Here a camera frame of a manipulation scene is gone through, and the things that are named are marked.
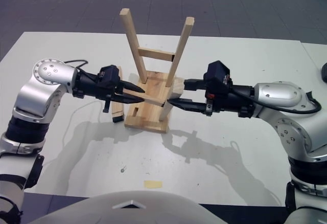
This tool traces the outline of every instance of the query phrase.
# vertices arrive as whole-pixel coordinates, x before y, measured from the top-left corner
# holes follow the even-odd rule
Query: floor
[[[295,39],[327,44],[327,0],[0,0],[0,59],[24,31],[123,33],[132,11],[142,34]]]

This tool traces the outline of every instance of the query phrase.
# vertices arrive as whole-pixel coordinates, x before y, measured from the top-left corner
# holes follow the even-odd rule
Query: black cable
[[[68,63],[75,63],[75,62],[84,62],[84,63],[82,63],[82,64],[80,64],[80,65],[78,65],[78,66],[76,66],[76,67],[82,67],[82,66],[88,64],[88,61],[85,60],[85,59],[74,59],[74,60],[68,60],[68,61],[65,61],[64,63],[65,63],[65,64],[68,64]]]
[[[243,95],[239,92],[237,92],[236,90],[234,90],[233,88],[230,90],[231,93],[239,96],[239,97],[242,97],[244,99],[247,99],[255,104],[258,104],[258,105],[261,105],[263,107],[266,107],[266,108],[269,108],[269,109],[272,109],[272,110],[278,110],[278,111],[283,111],[283,112],[286,112],[286,113],[293,113],[293,114],[313,114],[313,113],[317,113],[318,111],[321,110],[321,105],[320,103],[315,100],[314,98],[309,98],[309,100],[314,103],[316,105],[316,108],[312,109],[312,110],[289,110],[289,109],[285,109],[285,108],[280,108],[280,107],[277,107],[277,106],[274,106],[274,105],[269,105],[269,104],[266,104],[264,102],[261,102],[261,101],[258,101],[258,100],[255,100],[253,98],[250,98],[246,95]]]
[[[91,77],[85,70],[83,70],[80,67],[76,67],[76,69],[78,69],[84,76],[86,76],[88,79],[92,80],[93,82],[97,82],[95,79],[93,79],[93,77]]]
[[[74,60],[68,60],[65,61],[65,64],[68,63],[75,63],[75,62],[84,62],[78,66],[76,66],[75,68],[78,69],[84,76],[86,76],[87,78],[89,78],[90,80],[92,80],[93,82],[97,82],[95,79],[93,79],[93,77],[91,77],[85,70],[83,70],[81,67],[88,64],[88,61],[85,59],[74,59]]]

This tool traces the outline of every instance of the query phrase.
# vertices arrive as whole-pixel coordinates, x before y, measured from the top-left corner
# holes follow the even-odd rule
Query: upside-down wooden stool
[[[138,86],[145,94],[124,90],[127,94],[145,99],[143,103],[131,104],[125,119],[125,126],[154,132],[166,133],[170,111],[173,108],[167,102],[169,98],[178,98],[184,90],[184,80],[175,78],[175,73],[191,33],[194,18],[187,17],[175,53],[142,48],[138,44],[131,12],[123,8],[120,17],[125,27],[126,36],[139,75]],[[149,57],[172,62],[169,73],[146,71],[143,58]]]

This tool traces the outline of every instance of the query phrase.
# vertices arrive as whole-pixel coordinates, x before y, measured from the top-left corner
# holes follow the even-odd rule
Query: yellow tape
[[[161,188],[162,182],[159,181],[144,181],[144,187],[146,188]]]

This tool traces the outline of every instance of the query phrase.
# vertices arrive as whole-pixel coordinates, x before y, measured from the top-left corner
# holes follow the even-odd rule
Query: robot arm
[[[205,90],[206,103],[189,99],[169,102],[184,110],[211,116],[221,111],[260,118],[277,132],[290,162],[286,207],[327,211],[327,112],[301,87],[290,82],[233,85],[229,69],[211,63],[203,80],[185,80],[185,89]]]
[[[140,87],[120,80],[119,70],[111,65],[97,75],[74,68],[57,59],[43,59],[33,68],[31,79],[16,99],[8,129],[0,138],[0,223],[19,223],[24,189],[36,183],[44,157],[40,156],[45,134],[65,93],[74,97],[93,96],[105,101],[143,102],[123,94],[123,89],[144,93]]]

